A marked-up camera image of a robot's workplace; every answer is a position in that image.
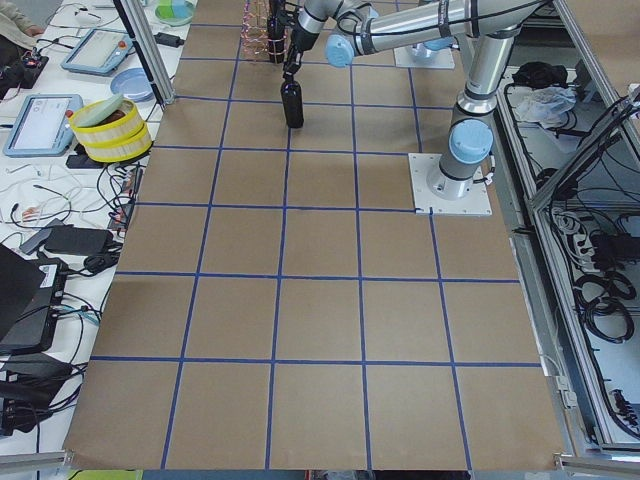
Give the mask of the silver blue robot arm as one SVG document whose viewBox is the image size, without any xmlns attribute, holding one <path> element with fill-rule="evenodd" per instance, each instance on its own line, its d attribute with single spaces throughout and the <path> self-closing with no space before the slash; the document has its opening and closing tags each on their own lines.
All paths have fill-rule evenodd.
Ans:
<svg viewBox="0 0 640 480">
<path fill-rule="evenodd" d="M 380 16 L 367 1 L 307 1 L 294 13 L 278 15 L 290 23 L 291 40 L 283 67 L 281 98 L 286 123 L 304 123 L 300 85 L 294 75 L 328 19 L 334 31 L 325 44 L 329 64 L 344 68 L 358 56 L 391 51 L 401 67 L 431 68 L 458 36 L 475 41 L 463 90 L 456 98 L 447 147 L 418 183 L 446 201 L 467 196 L 478 167 L 488 157 L 494 134 L 487 119 L 497 105 L 496 91 L 521 25 L 538 1 L 422 1 L 415 8 Z"/>
</svg>

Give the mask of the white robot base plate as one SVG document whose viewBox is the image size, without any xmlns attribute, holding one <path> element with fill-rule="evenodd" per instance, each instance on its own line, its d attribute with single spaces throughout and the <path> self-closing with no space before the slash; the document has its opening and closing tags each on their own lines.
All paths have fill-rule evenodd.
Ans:
<svg viewBox="0 0 640 480">
<path fill-rule="evenodd" d="M 440 170 L 440 154 L 410 153 L 409 171 L 417 215 L 492 215 L 486 184 L 480 166 L 472 178 L 452 180 Z"/>
</svg>

